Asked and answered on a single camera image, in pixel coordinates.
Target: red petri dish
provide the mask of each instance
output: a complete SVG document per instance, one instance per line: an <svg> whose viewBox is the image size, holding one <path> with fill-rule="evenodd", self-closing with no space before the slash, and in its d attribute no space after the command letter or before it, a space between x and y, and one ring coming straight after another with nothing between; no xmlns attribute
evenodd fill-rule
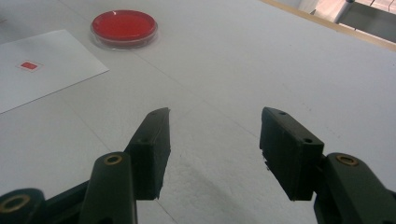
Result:
<svg viewBox="0 0 396 224"><path fill-rule="evenodd" d="M150 15L133 10L105 12L92 22L97 43L114 49L147 45L157 32L157 22Z"/></svg>

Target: screw hole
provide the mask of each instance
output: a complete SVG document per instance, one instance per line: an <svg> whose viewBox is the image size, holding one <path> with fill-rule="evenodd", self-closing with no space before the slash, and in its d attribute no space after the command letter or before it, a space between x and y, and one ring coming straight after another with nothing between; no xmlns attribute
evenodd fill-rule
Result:
<svg viewBox="0 0 396 224"><path fill-rule="evenodd" d="M27 194L14 195L0 203L0 213L11 213L24 207L30 201Z"/></svg>
<svg viewBox="0 0 396 224"><path fill-rule="evenodd" d="M114 165L122 161L122 156L120 155L110 155L105 158L106 165Z"/></svg>
<svg viewBox="0 0 396 224"><path fill-rule="evenodd" d="M359 164L357 160L344 155L338 155L336 156L336 159L341 163L349 166L356 166Z"/></svg>

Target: white table surface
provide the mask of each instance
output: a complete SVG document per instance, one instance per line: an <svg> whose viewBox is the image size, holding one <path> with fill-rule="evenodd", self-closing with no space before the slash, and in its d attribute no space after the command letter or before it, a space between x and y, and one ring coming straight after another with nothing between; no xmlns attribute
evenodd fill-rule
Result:
<svg viewBox="0 0 396 224"><path fill-rule="evenodd" d="M396 190L395 52L257 0L6 0L0 9L0 44L66 29L110 69L0 115L0 194L74 187L165 106L172 153L160 200L138 202L140 223L316 223L313 202L290 202L266 170L264 106ZM97 48L91 21L112 9L154 17L156 41Z"/></svg>

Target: white paper sheet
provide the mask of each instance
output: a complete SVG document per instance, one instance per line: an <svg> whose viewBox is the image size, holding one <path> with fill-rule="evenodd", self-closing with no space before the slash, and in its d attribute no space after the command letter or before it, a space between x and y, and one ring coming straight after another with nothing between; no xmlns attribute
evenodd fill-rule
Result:
<svg viewBox="0 0 396 224"><path fill-rule="evenodd" d="M106 71L66 30L0 45L0 113Z"/></svg>

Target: bolt hole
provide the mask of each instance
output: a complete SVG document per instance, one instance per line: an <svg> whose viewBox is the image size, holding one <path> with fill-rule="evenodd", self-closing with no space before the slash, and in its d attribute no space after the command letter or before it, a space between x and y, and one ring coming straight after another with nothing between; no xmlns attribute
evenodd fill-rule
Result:
<svg viewBox="0 0 396 224"><path fill-rule="evenodd" d="M23 203L23 199L22 198L16 198L16 199L14 199L14 200L12 200L12 201L10 201L10 202L7 202L5 205L4 205L4 207L6 208L6 209L10 209L10 208L13 208L13 207L17 207L17 206L19 206L20 204L22 204Z"/></svg>
<svg viewBox="0 0 396 224"><path fill-rule="evenodd" d="M106 165L114 165L122 161L122 156L120 155L110 155L105 158Z"/></svg>
<svg viewBox="0 0 396 224"><path fill-rule="evenodd" d="M98 221L98 224L113 224L113 218L105 217Z"/></svg>
<svg viewBox="0 0 396 224"><path fill-rule="evenodd" d="M0 213L11 213L24 207L30 201L27 194L14 195L0 203Z"/></svg>
<svg viewBox="0 0 396 224"><path fill-rule="evenodd" d="M336 159L341 163L349 166L356 166L359 164L357 160L344 155L338 155L336 156Z"/></svg>

